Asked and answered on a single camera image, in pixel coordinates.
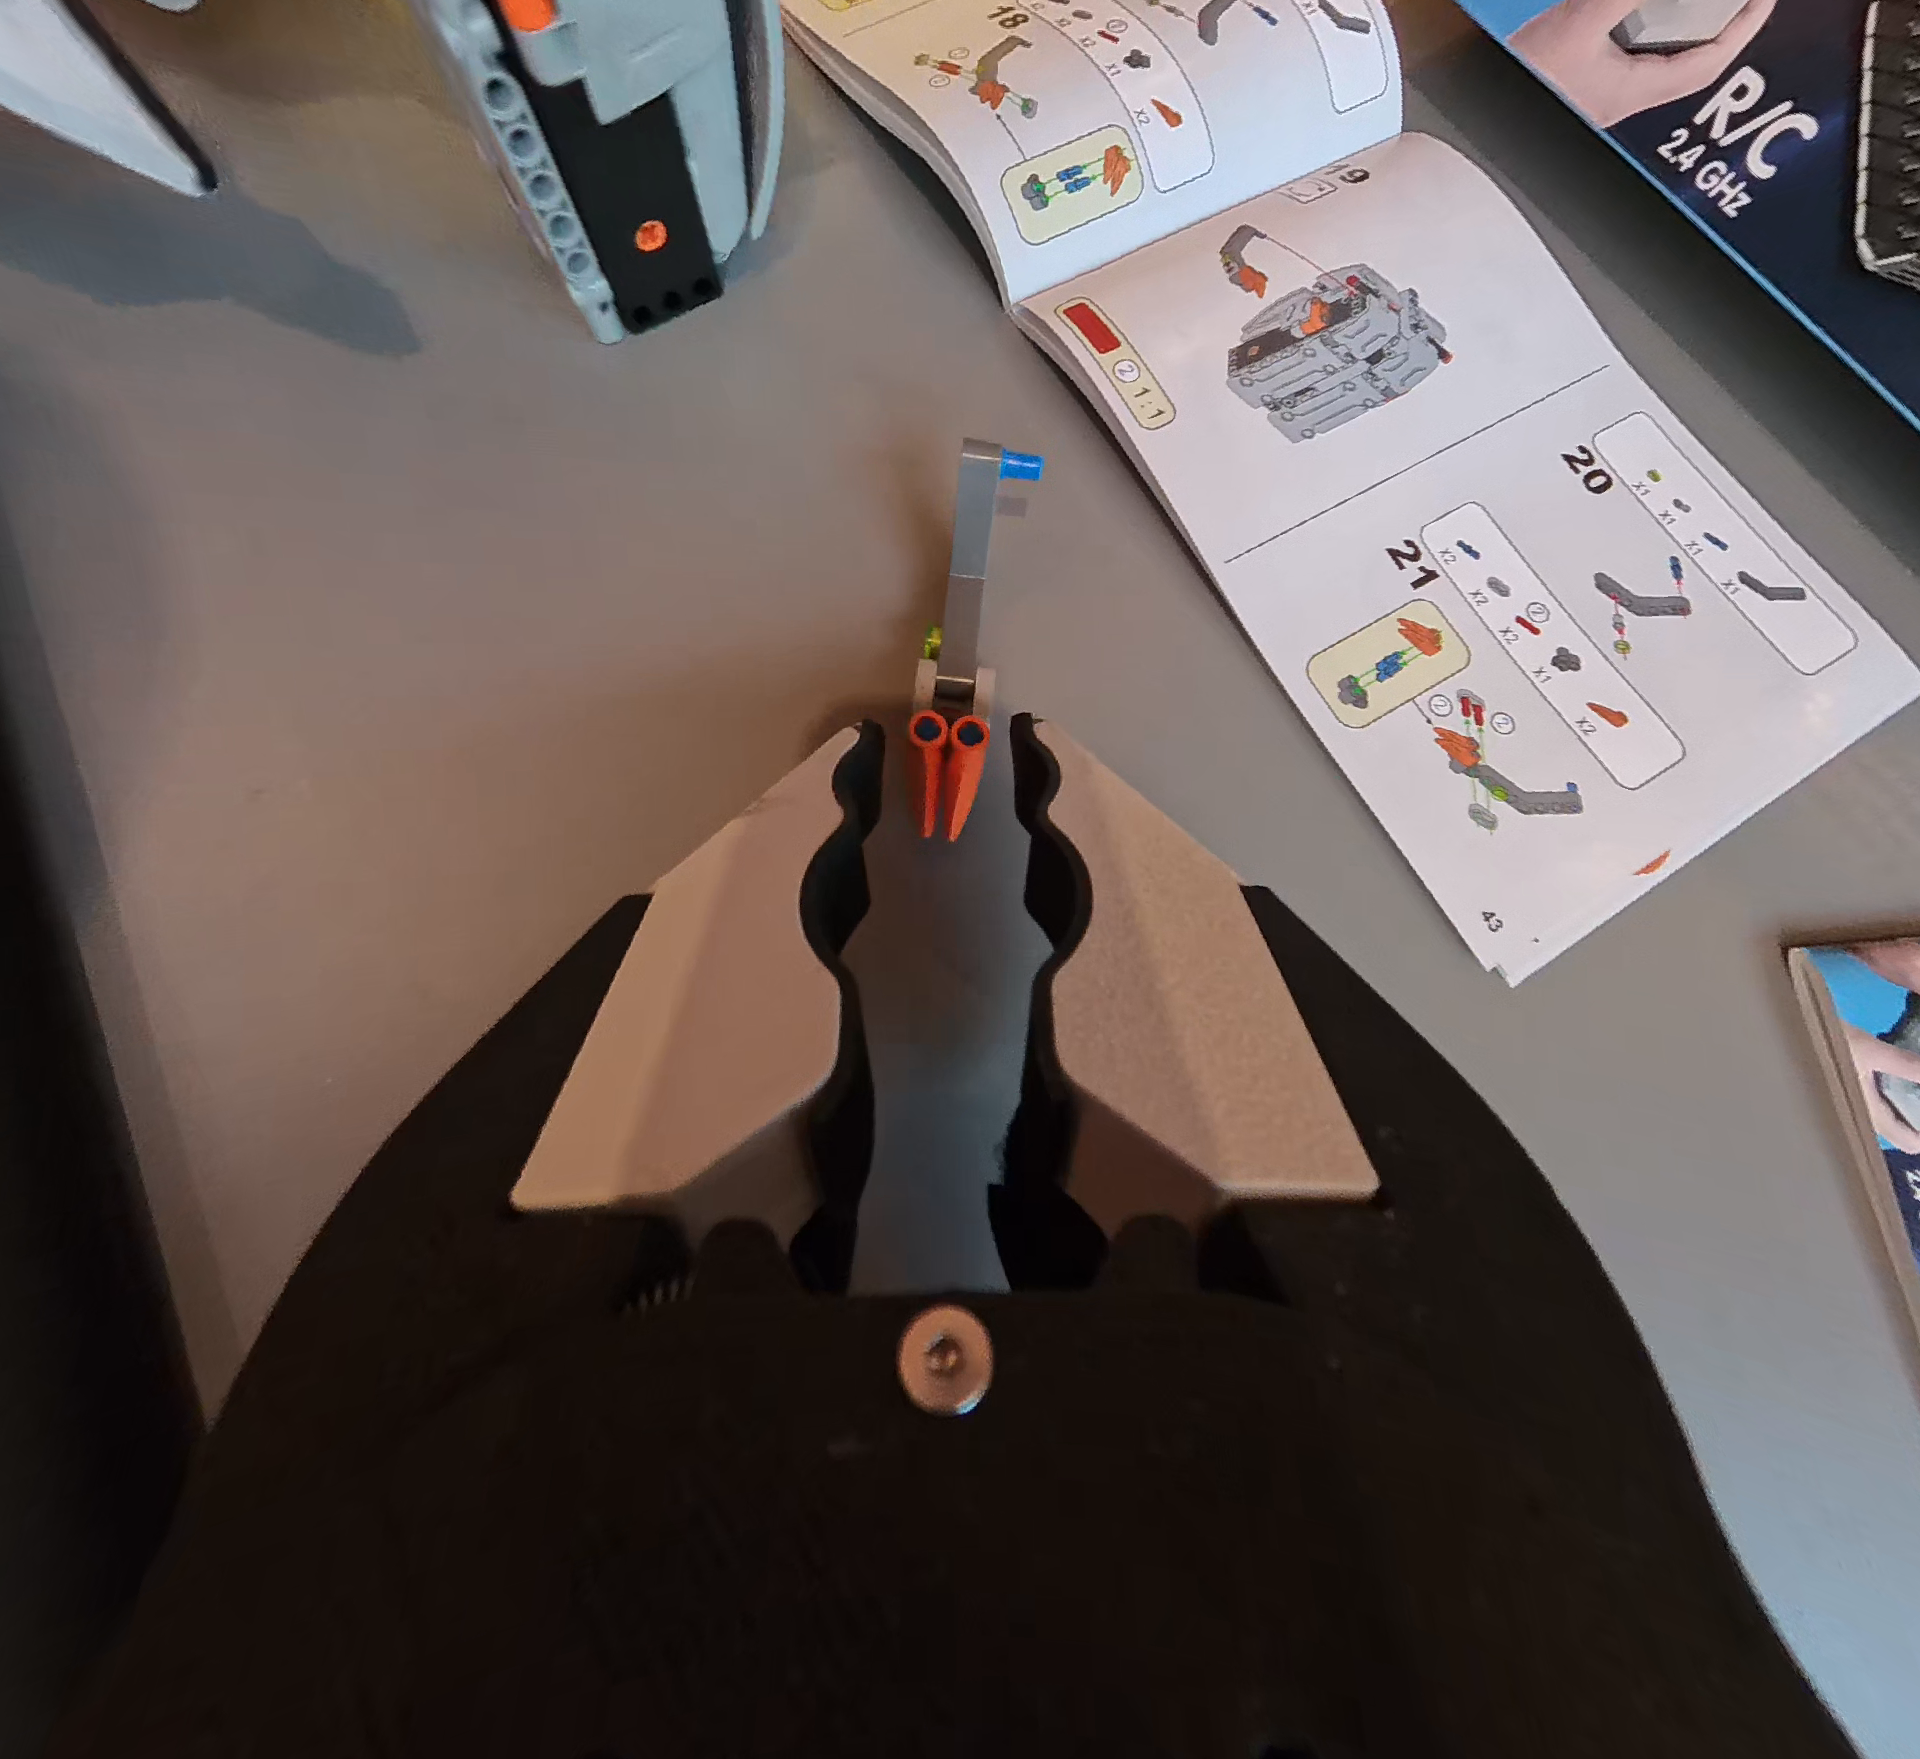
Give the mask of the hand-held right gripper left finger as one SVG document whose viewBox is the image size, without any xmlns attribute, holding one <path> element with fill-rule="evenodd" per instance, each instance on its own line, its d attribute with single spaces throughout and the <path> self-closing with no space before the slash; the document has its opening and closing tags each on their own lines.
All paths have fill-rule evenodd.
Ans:
<svg viewBox="0 0 1920 1759">
<path fill-rule="evenodd" d="M 697 1241 L 760 1221 L 804 1282 L 849 1278 L 875 1079 L 842 950 L 866 917 L 883 731 L 849 726 L 648 897 L 511 1190 Z"/>
</svg>

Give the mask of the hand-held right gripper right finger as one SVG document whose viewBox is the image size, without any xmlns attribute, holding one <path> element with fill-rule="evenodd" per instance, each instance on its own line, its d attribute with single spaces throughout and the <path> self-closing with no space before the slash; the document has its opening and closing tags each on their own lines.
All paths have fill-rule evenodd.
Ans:
<svg viewBox="0 0 1920 1759">
<path fill-rule="evenodd" d="M 1010 1123 L 1010 1278 L 1089 1282 L 1120 1229 L 1378 1177 L 1237 875 L 1060 726 L 1012 723 L 1051 944 Z"/>
</svg>

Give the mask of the grey building block robot body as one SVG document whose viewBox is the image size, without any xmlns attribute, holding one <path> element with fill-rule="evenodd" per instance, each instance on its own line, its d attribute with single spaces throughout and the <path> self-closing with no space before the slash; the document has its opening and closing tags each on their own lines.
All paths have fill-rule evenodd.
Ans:
<svg viewBox="0 0 1920 1759">
<path fill-rule="evenodd" d="M 597 341 L 719 297 L 778 179 L 778 0 L 407 2 Z"/>
</svg>

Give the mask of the grey toy arm orange claws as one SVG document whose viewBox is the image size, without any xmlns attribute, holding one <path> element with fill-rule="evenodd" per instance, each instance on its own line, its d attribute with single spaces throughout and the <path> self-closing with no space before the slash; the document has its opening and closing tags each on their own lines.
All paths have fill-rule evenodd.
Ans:
<svg viewBox="0 0 1920 1759">
<path fill-rule="evenodd" d="M 913 810 L 924 838 L 957 841 L 991 742 L 994 671 L 981 662 L 981 609 L 1001 498 L 1044 477 L 1044 456 L 967 438 L 957 458 L 954 526 L 941 620 L 929 627 L 908 721 Z"/>
</svg>

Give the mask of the grey desk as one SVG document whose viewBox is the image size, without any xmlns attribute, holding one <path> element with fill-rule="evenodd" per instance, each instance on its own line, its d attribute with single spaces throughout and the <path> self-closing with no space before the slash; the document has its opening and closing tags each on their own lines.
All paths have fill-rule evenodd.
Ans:
<svg viewBox="0 0 1920 1759">
<path fill-rule="evenodd" d="M 84 0 L 219 166 L 4 121 L 4 680 L 216 1411 L 374 1147 L 828 731 L 899 717 L 963 435 L 1046 456 L 1000 710 L 1269 884 L 1610 1266 L 1747 1570 L 1914 1755 L 1914 1360 L 1783 944 L 1914 921 L 1914 710 L 1508 990 L 915 157 L 789 59 L 765 246 L 601 347 L 396 0 Z"/>
</svg>

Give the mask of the blue cover booklet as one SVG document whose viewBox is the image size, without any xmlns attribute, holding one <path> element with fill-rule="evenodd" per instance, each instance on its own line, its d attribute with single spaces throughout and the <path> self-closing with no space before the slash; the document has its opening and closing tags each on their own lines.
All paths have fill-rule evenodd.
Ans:
<svg viewBox="0 0 1920 1759">
<path fill-rule="evenodd" d="M 1917 1325 L 1917 939 L 1785 954 L 1862 1190 Z"/>
</svg>

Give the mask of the open instruction booklet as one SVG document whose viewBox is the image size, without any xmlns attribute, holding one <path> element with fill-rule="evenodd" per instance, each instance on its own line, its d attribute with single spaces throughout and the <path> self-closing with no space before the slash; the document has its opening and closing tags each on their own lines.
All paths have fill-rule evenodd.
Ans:
<svg viewBox="0 0 1920 1759">
<path fill-rule="evenodd" d="M 781 8 L 1508 983 L 1914 698 L 1501 189 L 1404 130 L 1383 0 Z"/>
</svg>

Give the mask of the blue toy box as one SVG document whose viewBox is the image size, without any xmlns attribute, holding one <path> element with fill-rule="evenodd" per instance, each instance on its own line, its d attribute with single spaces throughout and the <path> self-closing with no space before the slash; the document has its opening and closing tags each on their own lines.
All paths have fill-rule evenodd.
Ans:
<svg viewBox="0 0 1920 1759">
<path fill-rule="evenodd" d="M 1917 417 L 1917 0 L 1454 2 Z"/>
</svg>

